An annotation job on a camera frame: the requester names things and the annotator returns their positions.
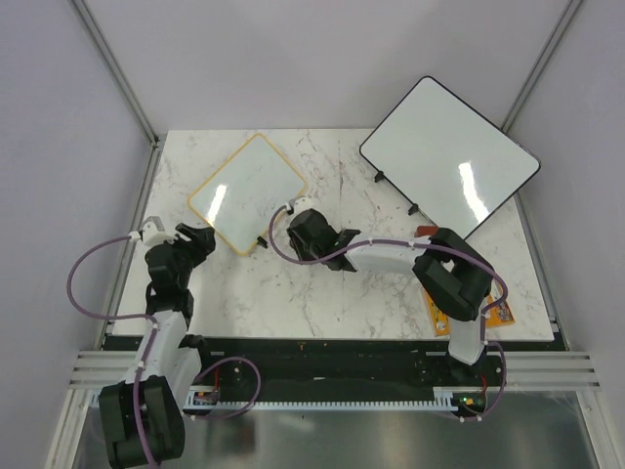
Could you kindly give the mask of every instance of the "white cable tie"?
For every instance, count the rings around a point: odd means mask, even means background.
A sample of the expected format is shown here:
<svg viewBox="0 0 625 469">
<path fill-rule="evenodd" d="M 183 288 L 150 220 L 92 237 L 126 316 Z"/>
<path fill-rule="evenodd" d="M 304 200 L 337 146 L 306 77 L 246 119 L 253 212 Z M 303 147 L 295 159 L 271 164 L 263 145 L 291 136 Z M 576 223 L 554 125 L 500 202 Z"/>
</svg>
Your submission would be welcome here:
<svg viewBox="0 0 625 469">
<path fill-rule="evenodd" d="M 141 241 L 141 233 L 139 233 L 137 231 L 129 232 L 128 236 L 130 237 L 130 242 Z"/>
</svg>

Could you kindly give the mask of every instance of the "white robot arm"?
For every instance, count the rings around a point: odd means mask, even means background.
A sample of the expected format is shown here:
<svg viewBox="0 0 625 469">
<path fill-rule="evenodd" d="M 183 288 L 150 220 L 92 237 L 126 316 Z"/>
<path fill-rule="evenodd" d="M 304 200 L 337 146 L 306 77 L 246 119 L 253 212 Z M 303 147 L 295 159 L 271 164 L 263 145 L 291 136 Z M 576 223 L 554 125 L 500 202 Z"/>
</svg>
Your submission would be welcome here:
<svg viewBox="0 0 625 469">
<path fill-rule="evenodd" d="M 301 263 L 326 258 L 322 264 L 333 271 L 416 276 L 449 319 L 449 355 L 466 365 L 480 359 L 484 351 L 480 311 L 490 293 L 492 267 L 458 234 L 438 229 L 432 236 L 406 241 L 379 239 L 358 230 L 335 232 L 307 197 L 293 200 L 288 212 L 289 244 Z M 443 265 L 449 262 L 450 270 Z"/>
</svg>

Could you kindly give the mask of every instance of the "gray wall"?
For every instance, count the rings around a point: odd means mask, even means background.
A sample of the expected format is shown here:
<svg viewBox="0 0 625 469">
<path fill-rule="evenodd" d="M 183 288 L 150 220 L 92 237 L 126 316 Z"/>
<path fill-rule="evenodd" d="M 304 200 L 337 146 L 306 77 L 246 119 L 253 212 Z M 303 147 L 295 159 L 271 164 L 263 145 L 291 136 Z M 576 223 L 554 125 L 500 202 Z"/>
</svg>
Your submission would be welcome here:
<svg viewBox="0 0 625 469">
<path fill-rule="evenodd" d="M 625 2 L 586 2 L 513 129 L 542 158 L 523 191 L 557 306 L 625 440 Z"/>
<path fill-rule="evenodd" d="M 0 466 L 36 468 L 95 338 L 65 299 L 67 272 L 127 230 L 148 147 L 64 0 L 4 0 L 0 44 Z M 117 252 L 79 273 L 91 308 Z"/>
<path fill-rule="evenodd" d="M 166 132 L 373 127 L 425 74 L 501 123 L 566 0 L 87 4 Z"/>
</svg>

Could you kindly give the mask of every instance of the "metal frame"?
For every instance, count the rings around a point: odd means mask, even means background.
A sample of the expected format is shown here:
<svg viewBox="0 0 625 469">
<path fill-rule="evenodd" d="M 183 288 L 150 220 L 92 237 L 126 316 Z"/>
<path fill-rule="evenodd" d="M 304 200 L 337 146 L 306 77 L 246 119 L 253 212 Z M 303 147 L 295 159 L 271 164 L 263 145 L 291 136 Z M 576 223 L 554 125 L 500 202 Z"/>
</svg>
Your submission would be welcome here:
<svg viewBox="0 0 625 469">
<path fill-rule="evenodd" d="M 141 127 L 144 135 L 153 146 L 156 146 L 156 144 L 158 143 L 158 136 L 156 135 L 153 126 L 149 122 L 149 119 L 147 118 L 146 113 L 144 112 L 144 109 L 141 106 L 139 99 L 137 98 L 137 95 L 130 86 L 130 82 L 126 78 L 124 71 L 119 65 L 117 59 L 115 58 L 112 50 L 110 49 L 110 46 L 106 42 L 104 34 L 102 33 L 102 30 L 98 25 L 96 18 L 91 13 L 91 10 L 84 2 L 84 0 L 67 1 L 69 3 L 69 6 L 83 25 L 85 32 L 89 36 L 89 39 L 91 39 L 92 44 L 96 48 L 96 51 L 98 51 L 98 55 L 103 60 L 104 66 L 110 73 L 110 76 L 115 82 L 115 85 L 121 93 L 121 96 L 124 98 L 124 101 L 135 116 L 135 119 Z"/>
<path fill-rule="evenodd" d="M 96 50 L 104 61 L 120 93 L 135 115 L 146 138 L 152 144 L 152 152 L 146 167 L 138 203 L 133 215 L 131 230 L 141 223 L 144 217 L 149 193 L 156 174 L 158 161 L 162 153 L 161 138 L 157 136 L 146 114 L 132 90 L 123 70 L 106 43 L 104 35 L 93 14 L 84 0 L 68 0 Z M 565 33 L 569 30 L 583 5 L 584 0 L 570 0 L 564 8 L 553 32 L 547 40 L 531 72 L 528 74 L 513 106 L 506 117 L 501 130 L 509 134 L 523 106 L 526 104 L 547 64 L 560 46 Z M 540 252 L 535 241 L 534 231 L 527 218 L 521 197 L 516 195 L 521 223 L 527 238 L 538 280 L 545 295 L 545 303 L 554 328 L 558 329 L 557 312 L 551 295 L 549 282 Z M 114 315 L 121 301 L 123 287 L 132 260 L 133 248 L 127 246 L 121 255 L 117 276 L 106 301 L 106 312 Z M 96 346 L 100 348 L 106 334 L 106 324 L 100 330 Z M 583 352 L 509 352 L 509 385 L 506 392 L 554 392 L 575 391 L 588 429 L 596 457 L 602 469 L 625 468 L 619 444 L 613 438 L 614 432 L 604 405 L 604 396 L 595 374 L 590 357 Z M 134 353 L 129 352 L 81 352 L 72 373 L 68 391 L 62 407 L 54 439 L 46 460 L 46 468 L 70 468 L 74 463 L 80 436 L 84 426 L 89 404 L 94 398 L 94 390 L 111 384 L 132 361 Z"/>
</svg>

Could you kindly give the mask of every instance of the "white marble surface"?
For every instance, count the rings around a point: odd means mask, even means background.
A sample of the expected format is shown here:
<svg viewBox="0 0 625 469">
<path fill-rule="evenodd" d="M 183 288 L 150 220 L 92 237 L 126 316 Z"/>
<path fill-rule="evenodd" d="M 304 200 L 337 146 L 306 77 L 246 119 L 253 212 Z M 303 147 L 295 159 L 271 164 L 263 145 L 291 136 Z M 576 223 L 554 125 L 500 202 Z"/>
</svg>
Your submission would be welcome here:
<svg viewBox="0 0 625 469">
<path fill-rule="evenodd" d="M 146 215 L 169 227 L 203 226 L 187 206 L 188 196 L 258 130 L 172 131 L 158 167 Z M 309 183 L 307 194 L 335 229 L 412 237 L 420 215 L 408 217 L 408 202 L 390 185 L 373 182 L 374 171 L 358 154 L 367 129 L 261 130 Z M 286 221 L 276 239 L 287 249 Z M 517 207 L 508 201 L 469 243 L 508 282 L 517 322 L 488 329 L 501 340 L 552 340 L 553 333 L 527 249 Z M 149 277 L 138 246 L 119 308 L 142 313 Z M 189 288 L 195 298 L 190 332 L 210 336 L 433 339 L 422 288 L 414 277 L 336 273 L 324 266 L 295 266 L 270 249 L 241 257 L 218 239 L 217 249 L 197 268 Z M 117 334 L 143 334 L 142 321 L 121 321 Z"/>
</svg>

